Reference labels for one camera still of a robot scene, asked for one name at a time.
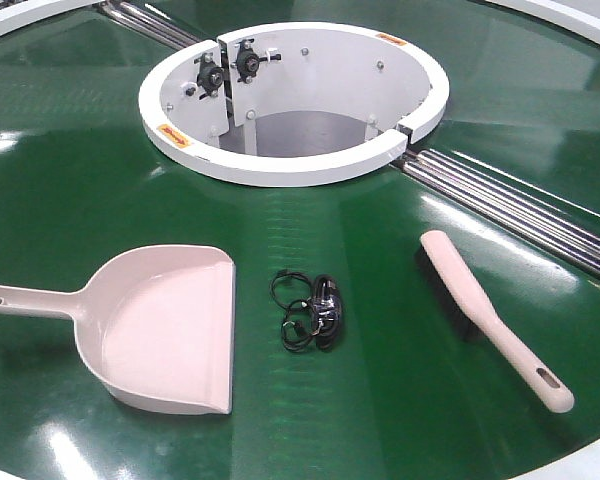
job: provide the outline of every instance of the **pink dustpan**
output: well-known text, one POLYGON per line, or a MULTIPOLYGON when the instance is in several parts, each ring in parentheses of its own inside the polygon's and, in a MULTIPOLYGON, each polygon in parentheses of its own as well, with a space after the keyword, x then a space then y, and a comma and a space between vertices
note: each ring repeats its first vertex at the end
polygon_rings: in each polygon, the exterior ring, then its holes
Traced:
POLYGON ((109 260, 77 292, 0 286, 0 313, 73 320, 85 365, 133 407, 229 413, 234 278, 217 248, 142 247, 109 260))

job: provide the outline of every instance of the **pink brush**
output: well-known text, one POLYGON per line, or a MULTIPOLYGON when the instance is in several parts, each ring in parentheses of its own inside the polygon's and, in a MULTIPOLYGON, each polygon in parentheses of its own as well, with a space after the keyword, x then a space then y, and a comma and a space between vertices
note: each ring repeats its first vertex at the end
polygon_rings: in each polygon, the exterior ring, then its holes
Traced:
POLYGON ((489 337, 547 408, 555 413, 571 410, 575 402, 571 391, 498 317, 447 234, 431 230, 420 242, 460 310, 489 337))

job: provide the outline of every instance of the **black cable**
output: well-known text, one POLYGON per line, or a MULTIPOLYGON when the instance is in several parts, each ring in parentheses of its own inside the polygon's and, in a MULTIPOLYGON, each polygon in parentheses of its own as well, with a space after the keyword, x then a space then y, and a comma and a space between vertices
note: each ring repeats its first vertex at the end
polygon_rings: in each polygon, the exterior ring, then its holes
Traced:
MULTIPOLYGON (((283 310, 288 310, 290 308, 291 304, 296 303, 294 301, 294 302, 291 302, 290 304, 285 305, 278 299, 278 297, 276 295, 275 290, 276 290, 276 287, 278 286, 278 283, 280 281, 286 280, 286 279, 299 280, 302 283, 305 283, 309 287, 309 295, 307 295, 307 300, 310 298, 310 294, 311 294, 311 280, 304 273, 293 272, 293 271, 289 271, 289 270, 278 271, 278 273, 276 273, 275 277, 273 277, 273 280, 271 280, 271 283, 269 284, 269 293, 271 294, 271 298, 273 298, 273 301, 276 302, 276 304, 283 310)), ((304 310, 304 307, 296 309, 296 311, 302 311, 302 310, 304 310)))
POLYGON ((280 270, 269 285, 271 298, 285 311, 280 323, 282 345, 290 352, 304 350, 315 339, 316 347, 329 350, 342 327, 342 299, 335 280, 329 275, 319 275, 311 282, 302 272, 280 270), (295 279, 310 288, 310 296, 282 303, 276 295, 276 287, 284 279, 295 279), (292 316, 304 313, 310 318, 310 330, 300 320, 292 320, 292 316))

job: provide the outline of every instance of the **orange warning sticker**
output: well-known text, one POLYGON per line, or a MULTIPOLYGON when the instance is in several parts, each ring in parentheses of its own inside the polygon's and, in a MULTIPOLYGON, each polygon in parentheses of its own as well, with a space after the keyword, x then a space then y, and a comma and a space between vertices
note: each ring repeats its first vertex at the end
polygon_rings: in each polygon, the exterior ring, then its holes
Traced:
POLYGON ((177 131, 168 123, 164 123, 158 127, 158 130, 162 132, 162 134, 175 143, 178 148, 185 148, 191 145, 191 142, 184 136, 184 134, 177 131))
POLYGON ((393 43, 394 45, 398 45, 399 47, 404 47, 407 42, 402 40, 401 38, 394 37, 393 35, 389 35, 387 33, 379 33, 376 37, 381 38, 382 40, 386 40, 387 42, 393 43))

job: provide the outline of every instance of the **white circular rim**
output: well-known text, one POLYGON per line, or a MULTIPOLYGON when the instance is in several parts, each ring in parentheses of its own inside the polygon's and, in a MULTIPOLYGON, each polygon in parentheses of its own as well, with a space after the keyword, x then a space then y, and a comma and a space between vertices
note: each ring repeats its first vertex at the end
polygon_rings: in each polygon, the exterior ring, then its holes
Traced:
MULTIPOLYGON (((249 35, 249 31, 254 28, 259 32, 287 28, 335 30, 358 34, 380 42, 383 42, 379 40, 380 36, 386 36, 383 32, 366 28, 322 22, 263 25, 245 29, 245 36, 249 35)), ((449 98, 449 80, 440 64, 415 45, 400 39, 394 41, 397 43, 386 42, 386 44, 390 48, 399 49, 419 64, 429 79, 430 91, 418 108, 397 123, 397 129, 387 130, 360 145, 338 152, 285 158, 281 161, 276 157, 222 150, 182 133, 164 113, 160 102, 160 91, 174 69, 217 47, 217 44, 211 40, 176 52, 149 72, 138 94, 145 131, 158 149, 172 160, 204 175, 229 182, 263 187, 303 187, 334 183, 363 175, 395 160, 404 153, 410 143, 420 140, 431 132, 440 122, 449 98), (166 136, 162 130, 165 125, 177 132, 188 146, 181 148, 166 136)))
POLYGON ((0 36, 39 20, 100 2, 93 0, 27 0, 0 10, 0 36))
POLYGON ((600 45, 600 19, 551 0, 486 0, 517 10, 580 35, 600 45))

